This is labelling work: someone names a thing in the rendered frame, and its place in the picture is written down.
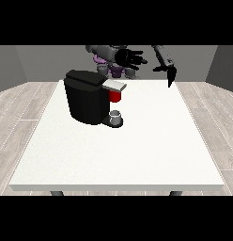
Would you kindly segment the red pod holder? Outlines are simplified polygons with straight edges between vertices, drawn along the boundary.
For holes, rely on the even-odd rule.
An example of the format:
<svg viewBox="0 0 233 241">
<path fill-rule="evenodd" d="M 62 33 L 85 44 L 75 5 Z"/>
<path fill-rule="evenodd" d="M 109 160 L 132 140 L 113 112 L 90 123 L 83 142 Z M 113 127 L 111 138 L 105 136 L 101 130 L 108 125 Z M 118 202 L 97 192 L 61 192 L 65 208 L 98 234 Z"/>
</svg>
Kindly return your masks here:
<svg viewBox="0 0 233 241">
<path fill-rule="evenodd" d="M 108 94 L 109 94 L 109 101 L 112 102 L 112 103 L 117 103 L 121 100 L 121 93 L 120 92 L 109 90 Z"/>
</svg>

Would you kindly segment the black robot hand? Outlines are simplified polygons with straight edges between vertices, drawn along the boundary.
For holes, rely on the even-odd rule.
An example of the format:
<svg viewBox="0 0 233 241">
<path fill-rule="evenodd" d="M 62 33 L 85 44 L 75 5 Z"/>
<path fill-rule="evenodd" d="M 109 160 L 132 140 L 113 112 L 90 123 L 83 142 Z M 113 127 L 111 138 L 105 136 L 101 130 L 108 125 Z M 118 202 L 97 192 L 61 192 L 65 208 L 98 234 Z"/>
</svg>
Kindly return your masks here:
<svg viewBox="0 0 233 241">
<path fill-rule="evenodd" d="M 130 49 L 120 49 L 115 54 L 116 64 L 138 71 L 139 65 L 147 64 L 148 62 L 142 57 L 143 51 L 132 51 Z"/>
<path fill-rule="evenodd" d="M 159 66 L 153 69 L 154 72 L 166 72 L 168 87 L 171 87 L 177 75 L 177 68 L 175 66 Z"/>
</svg>

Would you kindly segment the small grey cup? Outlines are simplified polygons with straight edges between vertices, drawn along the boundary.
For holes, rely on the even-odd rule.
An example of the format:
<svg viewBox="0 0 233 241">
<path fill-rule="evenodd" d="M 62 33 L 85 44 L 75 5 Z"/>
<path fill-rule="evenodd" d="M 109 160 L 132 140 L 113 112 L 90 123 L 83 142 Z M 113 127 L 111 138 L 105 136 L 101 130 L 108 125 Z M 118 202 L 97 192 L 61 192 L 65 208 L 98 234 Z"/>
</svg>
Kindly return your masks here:
<svg viewBox="0 0 233 241">
<path fill-rule="evenodd" d="M 121 114 L 118 110 L 112 110 L 109 113 L 110 123 L 113 125 L 118 125 L 121 122 Z"/>
</svg>

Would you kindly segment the black coffee machine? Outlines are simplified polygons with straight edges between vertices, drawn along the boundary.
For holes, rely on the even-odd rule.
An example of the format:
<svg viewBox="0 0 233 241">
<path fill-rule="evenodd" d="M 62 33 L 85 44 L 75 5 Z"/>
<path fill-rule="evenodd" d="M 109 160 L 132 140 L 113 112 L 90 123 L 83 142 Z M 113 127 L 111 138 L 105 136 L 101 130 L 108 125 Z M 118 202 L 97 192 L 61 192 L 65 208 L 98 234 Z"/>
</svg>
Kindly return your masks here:
<svg viewBox="0 0 233 241">
<path fill-rule="evenodd" d="M 104 124 L 112 128 L 123 125 L 110 123 L 110 101 L 108 89 L 102 84 L 108 77 L 89 71 L 71 70 L 66 74 L 64 86 L 69 104 L 70 114 L 77 121 L 85 124 Z"/>
</svg>

